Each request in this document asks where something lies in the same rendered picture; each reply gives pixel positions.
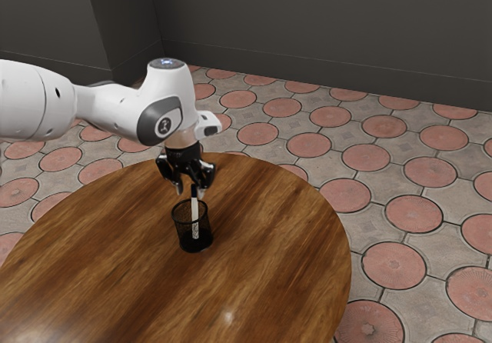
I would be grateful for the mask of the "white pen with dark cap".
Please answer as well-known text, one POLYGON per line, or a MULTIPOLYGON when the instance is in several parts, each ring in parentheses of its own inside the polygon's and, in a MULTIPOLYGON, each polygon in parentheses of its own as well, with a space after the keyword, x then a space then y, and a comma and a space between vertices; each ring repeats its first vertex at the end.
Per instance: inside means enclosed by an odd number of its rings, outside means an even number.
POLYGON ((199 205, 198 191, 195 184, 191 185, 191 236, 194 240, 199 239, 199 205))

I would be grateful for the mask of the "black mesh pen holder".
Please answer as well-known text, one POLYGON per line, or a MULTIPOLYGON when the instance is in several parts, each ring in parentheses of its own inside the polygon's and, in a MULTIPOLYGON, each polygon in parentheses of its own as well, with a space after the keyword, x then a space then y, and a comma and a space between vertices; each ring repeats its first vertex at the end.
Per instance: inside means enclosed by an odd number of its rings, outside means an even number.
POLYGON ((213 234, 208 220, 208 206, 198 200, 198 210, 192 209, 192 198, 180 201, 172 211, 178 234, 179 245, 188 253, 196 253, 209 248, 213 242, 213 234))

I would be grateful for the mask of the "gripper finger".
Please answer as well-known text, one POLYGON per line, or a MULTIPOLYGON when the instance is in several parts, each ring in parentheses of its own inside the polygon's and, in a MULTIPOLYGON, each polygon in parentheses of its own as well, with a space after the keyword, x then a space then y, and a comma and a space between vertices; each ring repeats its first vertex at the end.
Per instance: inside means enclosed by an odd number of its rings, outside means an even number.
POLYGON ((180 171, 169 163, 168 157, 165 154, 160 154, 155 159, 155 163, 161 173, 161 176, 172 183, 177 194, 181 195, 183 192, 183 184, 180 171))
POLYGON ((203 199, 205 191, 211 187, 214 181, 215 163, 192 159, 185 164, 185 171, 196 186, 198 199, 203 199))

